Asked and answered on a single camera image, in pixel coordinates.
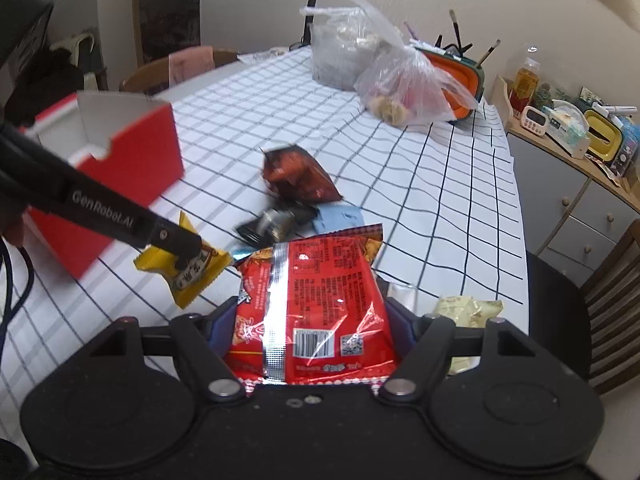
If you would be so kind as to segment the left wooden chair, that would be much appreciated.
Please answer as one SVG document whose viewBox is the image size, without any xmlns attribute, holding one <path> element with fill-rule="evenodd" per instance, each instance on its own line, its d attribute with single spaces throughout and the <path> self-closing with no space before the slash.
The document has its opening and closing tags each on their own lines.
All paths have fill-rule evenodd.
<svg viewBox="0 0 640 480">
<path fill-rule="evenodd" d="M 215 68 L 232 64 L 238 60 L 239 53 L 235 50 L 212 48 L 214 49 Z M 171 88 L 168 80 L 168 56 L 139 67 L 119 85 L 121 92 L 144 93 L 148 96 L 167 88 Z"/>
</svg>

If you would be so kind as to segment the pink plastic bag of snacks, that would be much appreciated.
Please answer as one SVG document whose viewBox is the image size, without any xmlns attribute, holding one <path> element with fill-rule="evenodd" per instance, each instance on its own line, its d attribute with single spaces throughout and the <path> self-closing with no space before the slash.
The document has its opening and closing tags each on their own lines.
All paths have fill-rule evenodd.
<svg viewBox="0 0 640 480">
<path fill-rule="evenodd" d="M 355 84 L 362 105 L 372 115 L 387 125 L 413 131 L 434 122 L 454 122 L 444 90 L 464 107 L 477 109 L 474 96 L 421 51 L 405 44 L 390 21 L 382 39 L 382 51 Z"/>
</svg>

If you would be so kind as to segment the wooden chair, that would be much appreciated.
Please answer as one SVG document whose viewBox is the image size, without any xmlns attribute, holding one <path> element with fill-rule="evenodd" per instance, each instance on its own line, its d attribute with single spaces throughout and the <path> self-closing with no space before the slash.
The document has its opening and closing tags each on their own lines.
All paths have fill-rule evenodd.
<svg viewBox="0 0 640 480">
<path fill-rule="evenodd" d="M 631 223 L 580 291 L 590 323 L 589 383 L 599 396 L 605 396 L 639 377 L 638 221 Z"/>
<path fill-rule="evenodd" d="M 212 48 L 214 49 L 215 68 L 232 64 L 238 60 L 239 53 L 235 50 Z M 148 96 L 167 88 L 171 88 L 168 80 L 168 56 L 139 67 L 119 85 L 121 92 L 144 93 Z"/>
</svg>

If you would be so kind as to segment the white black grid tablecloth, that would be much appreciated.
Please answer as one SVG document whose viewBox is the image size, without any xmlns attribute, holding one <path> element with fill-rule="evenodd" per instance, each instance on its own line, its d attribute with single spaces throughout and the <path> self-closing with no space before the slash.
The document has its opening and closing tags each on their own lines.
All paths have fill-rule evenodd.
<svg viewBox="0 0 640 480">
<path fill-rule="evenodd" d="M 81 93 L 23 132 L 142 211 L 68 184 L 65 203 L 118 237 L 34 209 L 23 246 L 2 248 L 2 438 L 20 440 L 29 391 L 111 322 L 208 313 L 242 287 L 262 301 L 273 249 L 320 233 L 414 288 L 420 312 L 470 296 L 527 330 L 498 113 L 482 100 L 465 120 L 438 112 L 463 89 L 438 88 L 426 69 L 412 52 L 401 92 L 348 92 L 315 81 L 300 49 L 178 100 Z"/>
</svg>

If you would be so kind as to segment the clear plastic bag with container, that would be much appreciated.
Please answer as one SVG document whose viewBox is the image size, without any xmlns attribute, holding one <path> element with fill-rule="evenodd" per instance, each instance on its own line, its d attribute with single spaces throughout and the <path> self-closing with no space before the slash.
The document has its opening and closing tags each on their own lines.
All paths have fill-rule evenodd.
<svg viewBox="0 0 640 480">
<path fill-rule="evenodd" d="M 354 91 L 358 77 L 384 46 L 367 15 L 358 6 L 300 9 L 310 37 L 314 80 L 338 90 Z"/>
</svg>

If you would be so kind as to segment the orange collapsible basin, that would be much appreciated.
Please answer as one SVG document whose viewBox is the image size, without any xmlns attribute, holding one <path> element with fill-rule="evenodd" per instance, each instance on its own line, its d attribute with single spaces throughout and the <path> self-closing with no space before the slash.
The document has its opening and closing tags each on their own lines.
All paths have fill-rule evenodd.
<svg viewBox="0 0 640 480">
<path fill-rule="evenodd" d="M 468 58 L 457 58 L 454 55 L 447 53 L 440 54 L 434 48 L 429 46 L 414 46 L 418 51 L 421 51 L 430 62 L 440 70 L 443 70 L 454 78 L 459 84 L 461 84 L 466 90 L 468 90 L 477 103 L 480 103 L 484 93 L 485 87 L 485 75 L 484 70 L 480 67 L 476 67 L 476 63 Z M 464 107 L 457 101 L 457 98 L 451 94 L 448 90 L 444 90 L 444 96 L 454 112 L 456 122 L 468 118 L 473 111 L 470 108 Z"/>
</svg>

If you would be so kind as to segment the yellow snack packet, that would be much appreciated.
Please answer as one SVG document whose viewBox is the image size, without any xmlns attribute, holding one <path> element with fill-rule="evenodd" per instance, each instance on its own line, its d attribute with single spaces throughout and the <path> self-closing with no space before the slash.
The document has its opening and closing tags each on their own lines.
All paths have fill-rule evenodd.
<svg viewBox="0 0 640 480">
<path fill-rule="evenodd" d="M 185 309 L 231 263 L 231 255 L 207 243 L 186 213 L 179 222 L 154 219 L 148 247 L 134 259 L 141 272 L 160 275 L 177 307 Z"/>
</svg>

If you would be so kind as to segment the light blue snack packet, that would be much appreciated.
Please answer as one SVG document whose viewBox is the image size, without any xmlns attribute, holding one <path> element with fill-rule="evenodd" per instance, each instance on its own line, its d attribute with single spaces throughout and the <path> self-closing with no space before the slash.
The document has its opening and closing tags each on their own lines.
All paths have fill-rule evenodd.
<svg viewBox="0 0 640 480">
<path fill-rule="evenodd" d="M 298 240 L 299 238 L 312 237 L 315 235 L 328 234 L 341 230 L 359 228 L 364 226 L 361 211 L 358 207 L 348 205 L 318 205 L 318 216 L 311 222 L 297 228 L 296 231 L 288 238 L 290 240 Z M 264 248 L 255 248 L 247 244 L 245 240 L 235 244 L 230 249 L 234 262 L 239 262 L 247 258 L 256 250 Z"/>
</svg>

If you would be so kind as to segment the large red snack bag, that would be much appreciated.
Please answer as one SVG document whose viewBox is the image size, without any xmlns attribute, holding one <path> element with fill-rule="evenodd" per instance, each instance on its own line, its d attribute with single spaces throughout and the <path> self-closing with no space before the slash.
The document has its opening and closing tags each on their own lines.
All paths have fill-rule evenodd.
<svg viewBox="0 0 640 480">
<path fill-rule="evenodd" d="M 372 263 L 380 224 L 278 243 L 236 266 L 241 288 L 224 357 L 244 382 L 372 382 L 398 362 Z"/>
</svg>

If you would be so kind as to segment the dark red Oreo snack packet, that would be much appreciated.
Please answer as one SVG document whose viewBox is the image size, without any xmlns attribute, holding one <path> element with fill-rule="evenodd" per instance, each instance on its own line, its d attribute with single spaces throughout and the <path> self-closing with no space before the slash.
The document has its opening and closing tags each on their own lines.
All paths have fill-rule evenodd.
<svg viewBox="0 0 640 480">
<path fill-rule="evenodd" d="M 267 188 L 284 200 L 314 205 L 343 198 L 326 170 L 296 144 L 266 151 L 262 178 Z"/>
</svg>

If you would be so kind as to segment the small white packet near lamp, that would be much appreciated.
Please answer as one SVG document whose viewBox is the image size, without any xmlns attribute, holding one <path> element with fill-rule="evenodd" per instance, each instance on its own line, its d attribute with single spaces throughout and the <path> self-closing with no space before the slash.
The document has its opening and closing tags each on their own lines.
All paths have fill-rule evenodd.
<svg viewBox="0 0 640 480">
<path fill-rule="evenodd" d="M 289 47 L 272 47 L 265 51 L 252 53 L 239 53 L 238 61 L 245 65 L 255 65 L 262 62 L 270 61 L 273 58 L 285 55 L 290 52 Z"/>
</svg>

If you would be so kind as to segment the right wooden chair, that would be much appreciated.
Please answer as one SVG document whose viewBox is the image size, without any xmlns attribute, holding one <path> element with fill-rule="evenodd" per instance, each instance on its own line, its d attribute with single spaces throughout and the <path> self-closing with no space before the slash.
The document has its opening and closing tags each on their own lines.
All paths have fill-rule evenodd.
<svg viewBox="0 0 640 480">
<path fill-rule="evenodd" d="M 639 377 L 638 221 L 631 223 L 580 291 L 590 323 L 589 383 L 599 396 L 605 396 Z"/>
</svg>

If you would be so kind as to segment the black snack packet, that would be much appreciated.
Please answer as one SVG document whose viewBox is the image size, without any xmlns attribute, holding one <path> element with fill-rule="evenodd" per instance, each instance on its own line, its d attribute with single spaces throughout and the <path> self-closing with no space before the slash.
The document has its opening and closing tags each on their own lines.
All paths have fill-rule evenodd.
<svg viewBox="0 0 640 480">
<path fill-rule="evenodd" d="M 318 216 L 318 208 L 301 203 L 277 203 L 264 210 L 256 219 L 235 228 L 239 237 L 255 248 L 283 243 L 297 228 Z"/>
</svg>

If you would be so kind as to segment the tissue box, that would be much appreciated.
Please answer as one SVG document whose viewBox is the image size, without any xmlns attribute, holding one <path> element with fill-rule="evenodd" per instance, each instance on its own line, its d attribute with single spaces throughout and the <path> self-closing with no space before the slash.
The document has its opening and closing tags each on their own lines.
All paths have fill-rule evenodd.
<svg viewBox="0 0 640 480">
<path fill-rule="evenodd" d="M 553 100 L 542 109 L 549 118 L 547 134 L 574 159 L 583 159 L 590 147 L 589 125 L 585 115 L 574 104 Z"/>
</svg>

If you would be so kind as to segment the amber liquid bottle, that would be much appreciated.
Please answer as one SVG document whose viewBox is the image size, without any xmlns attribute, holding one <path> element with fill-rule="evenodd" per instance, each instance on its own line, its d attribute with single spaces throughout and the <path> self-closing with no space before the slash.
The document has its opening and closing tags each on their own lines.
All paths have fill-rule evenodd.
<svg viewBox="0 0 640 480">
<path fill-rule="evenodd" d="M 510 93 L 513 114 L 520 117 L 524 108 L 532 99 L 539 81 L 540 63 L 526 58 L 524 65 L 516 73 Z"/>
</svg>

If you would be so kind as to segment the cream snack packet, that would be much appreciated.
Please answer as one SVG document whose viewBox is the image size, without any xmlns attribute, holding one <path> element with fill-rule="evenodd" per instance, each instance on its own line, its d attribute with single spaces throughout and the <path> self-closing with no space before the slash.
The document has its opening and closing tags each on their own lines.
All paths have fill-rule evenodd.
<svg viewBox="0 0 640 480">
<path fill-rule="evenodd" d="M 472 296 L 442 297 L 433 313 L 453 320 L 458 327 L 484 328 L 491 318 L 498 318 L 503 310 L 500 300 L 477 300 Z"/>
</svg>

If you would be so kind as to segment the yellow container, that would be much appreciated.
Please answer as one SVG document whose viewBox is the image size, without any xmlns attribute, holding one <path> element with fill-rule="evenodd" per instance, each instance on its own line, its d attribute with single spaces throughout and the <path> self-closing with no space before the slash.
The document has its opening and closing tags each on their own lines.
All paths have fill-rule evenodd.
<svg viewBox="0 0 640 480">
<path fill-rule="evenodd" d="M 596 110 L 586 110 L 590 140 L 588 153 L 602 162 L 612 162 L 623 142 L 623 133 L 608 118 Z"/>
</svg>

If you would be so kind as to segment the red and white cardboard box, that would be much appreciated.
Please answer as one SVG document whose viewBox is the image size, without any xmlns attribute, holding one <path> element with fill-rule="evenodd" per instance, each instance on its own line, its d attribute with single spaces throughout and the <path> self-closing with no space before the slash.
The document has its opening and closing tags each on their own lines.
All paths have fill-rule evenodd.
<svg viewBox="0 0 640 480">
<path fill-rule="evenodd" d="M 145 207 L 184 173 L 171 104 L 140 93 L 79 91 L 37 115 L 26 134 Z"/>
</svg>

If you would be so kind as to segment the white corner cabinet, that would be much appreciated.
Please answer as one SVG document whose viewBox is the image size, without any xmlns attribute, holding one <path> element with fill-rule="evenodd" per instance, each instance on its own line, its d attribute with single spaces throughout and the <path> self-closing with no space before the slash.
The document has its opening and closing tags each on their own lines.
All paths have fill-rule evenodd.
<svg viewBox="0 0 640 480">
<path fill-rule="evenodd" d="M 514 159 L 527 250 L 584 284 L 639 217 L 638 200 L 588 158 L 570 157 L 550 136 L 523 129 L 500 76 L 489 102 L 498 110 Z"/>
</svg>

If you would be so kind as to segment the pink cloth on chair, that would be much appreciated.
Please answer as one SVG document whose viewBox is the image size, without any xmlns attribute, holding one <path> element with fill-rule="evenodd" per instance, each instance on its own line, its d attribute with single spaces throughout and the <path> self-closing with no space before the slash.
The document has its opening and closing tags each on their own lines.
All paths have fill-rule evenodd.
<svg viewBox="0 0 640 480">
<path fill-rule="evenodd" d="M 171 87 L 215 68 L 211 46 L 190 47 L 168 55 L 168 80 Z"/>
</svg>

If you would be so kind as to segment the white digital timer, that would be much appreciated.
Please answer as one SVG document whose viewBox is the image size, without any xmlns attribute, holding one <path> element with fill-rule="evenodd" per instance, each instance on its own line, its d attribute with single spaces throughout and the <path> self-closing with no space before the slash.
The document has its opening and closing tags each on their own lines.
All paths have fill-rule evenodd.
<svg viewBox="0 0 640 480">
<path fill-rule="evenodd" d="M 527 105 L 521 112 L 520 123 L 523 129 L 535 136 L 544 136 L 549 125 L 549 116 L 541 110 Z"/>
</svg>

